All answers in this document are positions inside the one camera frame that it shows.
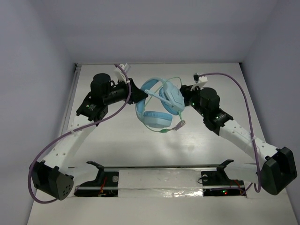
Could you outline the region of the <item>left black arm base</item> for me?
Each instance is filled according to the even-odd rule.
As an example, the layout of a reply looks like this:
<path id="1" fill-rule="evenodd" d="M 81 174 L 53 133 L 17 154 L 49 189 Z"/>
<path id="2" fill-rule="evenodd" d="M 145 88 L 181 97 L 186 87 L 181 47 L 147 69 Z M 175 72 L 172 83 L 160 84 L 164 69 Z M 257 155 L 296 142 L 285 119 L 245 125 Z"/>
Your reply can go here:
<path id="1" fill-rule="evenodd" d="M 97 168 L 94 180 L 77 185 L 74 190 L 76 197 L 118 197 L 119 171 L 106 171 L 105 167 L 94 161 L 87 161 Z"/>

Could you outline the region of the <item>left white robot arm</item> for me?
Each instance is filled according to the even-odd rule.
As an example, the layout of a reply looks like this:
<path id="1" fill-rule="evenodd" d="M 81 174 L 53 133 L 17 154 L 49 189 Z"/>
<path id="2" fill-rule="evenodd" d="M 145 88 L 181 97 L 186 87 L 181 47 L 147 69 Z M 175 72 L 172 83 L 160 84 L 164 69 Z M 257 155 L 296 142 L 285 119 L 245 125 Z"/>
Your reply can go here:
<path id="1" fill-rule="evenodd" d="M 44 147 L 31 163 L 28 190 L 32 199 L 39 204 L 64 200 L 74 186 L 69 163 L 89 134 L 127 104 L 139 103 L 147 97 L 131 78 L 114 82 L 108 74 L 95 75 L 89 93 L 76 111 L 73 126 Z"/>

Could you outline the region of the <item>light blue headphones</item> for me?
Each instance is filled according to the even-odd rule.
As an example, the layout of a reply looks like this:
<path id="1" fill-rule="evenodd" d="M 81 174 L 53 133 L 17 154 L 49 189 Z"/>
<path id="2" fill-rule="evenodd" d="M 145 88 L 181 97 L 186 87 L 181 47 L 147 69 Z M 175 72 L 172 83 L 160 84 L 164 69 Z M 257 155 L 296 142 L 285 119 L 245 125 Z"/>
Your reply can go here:
<path id="1" fill-rule="evenodd" d="M 154 77 L 148 79 L 141 90 L 147 97 L 135 105 L 140 122 L 150 128 L 169 128 L 174 116 L 185 109 L 184 97 L 171 81 Z"/>

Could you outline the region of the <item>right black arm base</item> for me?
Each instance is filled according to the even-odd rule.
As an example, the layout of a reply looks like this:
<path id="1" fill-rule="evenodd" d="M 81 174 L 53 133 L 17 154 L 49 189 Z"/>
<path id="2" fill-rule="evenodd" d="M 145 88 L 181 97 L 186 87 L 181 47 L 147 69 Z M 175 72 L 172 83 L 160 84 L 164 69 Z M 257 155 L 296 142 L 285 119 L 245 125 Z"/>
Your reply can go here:
<path id="1" fill-rule="evenodd" d="M 244 181 L 231 180 L 225 173 L 225 168 L 232 162 L 228 159 L 218 165 L 215 171 L 201 172 L 197 183 L 202 185 L 204 197 L 247 196 Z"/>

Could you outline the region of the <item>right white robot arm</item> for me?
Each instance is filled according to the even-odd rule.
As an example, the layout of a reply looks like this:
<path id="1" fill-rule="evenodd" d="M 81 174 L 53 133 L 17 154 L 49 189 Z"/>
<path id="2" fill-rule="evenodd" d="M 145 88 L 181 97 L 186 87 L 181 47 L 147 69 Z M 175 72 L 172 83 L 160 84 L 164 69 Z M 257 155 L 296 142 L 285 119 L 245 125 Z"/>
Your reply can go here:
<path id="1" fill-rule="evenodd" d="M 180 92 L 185 106 L 191 106 L 202 117 L 206 128 L 228 140 L 249 155 L 254 164 L 238 164 L 231 159 L 217 168 L 216 178 L 221 184 L 243 180 L 260 184 L 271 195 L 278 195 L 297 177 L 293 152 L 278 148 L 251 135 L 231 115 L 219 107 L 220 97 L 213 88 L 193 88 L 182 85 Z"/>

